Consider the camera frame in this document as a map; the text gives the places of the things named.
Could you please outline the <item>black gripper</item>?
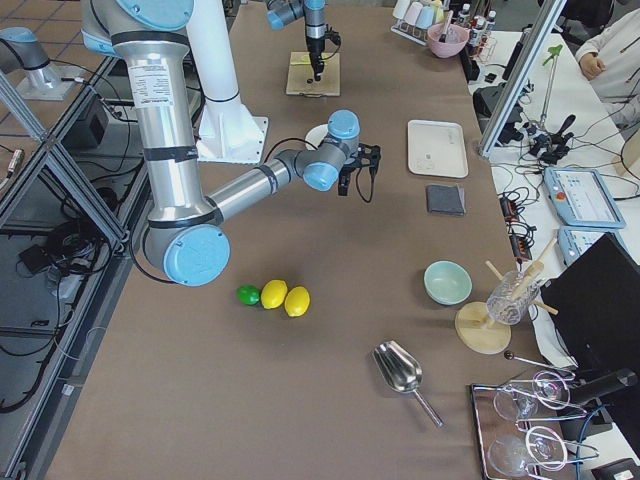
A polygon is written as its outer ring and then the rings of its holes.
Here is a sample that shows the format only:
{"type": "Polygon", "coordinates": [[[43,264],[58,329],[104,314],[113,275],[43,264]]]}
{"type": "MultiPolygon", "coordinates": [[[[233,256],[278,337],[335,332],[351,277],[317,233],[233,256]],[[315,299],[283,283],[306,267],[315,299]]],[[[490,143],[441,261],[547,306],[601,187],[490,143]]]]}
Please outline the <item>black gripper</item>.
{"type": "Polygon", "coordinates": [[[311,60],[312,78],[316,80],[321,80],[324,72],[322,54],[325,51],[326,40],[336,46],[341,45],[340,34],[328,24],[305,26],[305,41],[311,60]]]}
{"type": "MultiPolygon", "coordinates": [[[[375,178],[381,160],[381,148],[379,145],[367,145],[360,143],[357,151],[342,167],[344,175],[350,175],[355,170],[368,169],[371,178],[375,178]]],[[[349,192],[351,177],[341,175],[338,182],[338,195],[346,196],[349,192]]]]}

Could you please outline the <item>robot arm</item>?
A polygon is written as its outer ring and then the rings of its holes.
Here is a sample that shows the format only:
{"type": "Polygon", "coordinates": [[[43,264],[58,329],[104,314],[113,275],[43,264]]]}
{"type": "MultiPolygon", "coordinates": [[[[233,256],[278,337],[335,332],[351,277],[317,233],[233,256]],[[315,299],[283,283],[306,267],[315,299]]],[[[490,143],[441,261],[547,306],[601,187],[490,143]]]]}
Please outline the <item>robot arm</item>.
{"type": "Polygon", "coordinates": [[[262,160],[268,122],[241,100],[220,2],[86,1],[82,18],[85,46],[127,66],[154,200],[143,246],[171,281],[216,279],[230,256],[222,223],[291,181],[345,189],[353,171],[377,169],[380,150],[348,110],[317,148],[262,160]]]}
{"type": "Polygon", "coordinates": [[[304,20],[305,42],[313,70],[313,80],[322,79],[325,59],[326,41],[341,47],[340,34],[327,22],[325,15],[326,2],[323,0],[271,0],[266,1],[267,20],[273,30],[281,30],[298,19],[304,20]]]}

